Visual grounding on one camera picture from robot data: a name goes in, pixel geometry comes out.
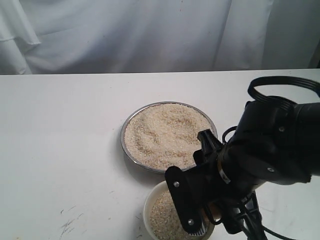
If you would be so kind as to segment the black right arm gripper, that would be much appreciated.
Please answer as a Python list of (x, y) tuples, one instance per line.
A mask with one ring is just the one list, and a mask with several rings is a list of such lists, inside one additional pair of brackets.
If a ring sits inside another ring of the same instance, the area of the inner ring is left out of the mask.
[(197, 138), (201, 148), (193, 154), (196, 163), (193, 168), (205, 180), (201, 213), (205, 204), (215, 203), (221, 212), (220, 224), (227, 233), (262, 235), (262, 216), (253, 189), (257, 180), (241, 171), (237, 163), (226, 161), (227, 144), (220, 142), (211, 130), (200, 131)]

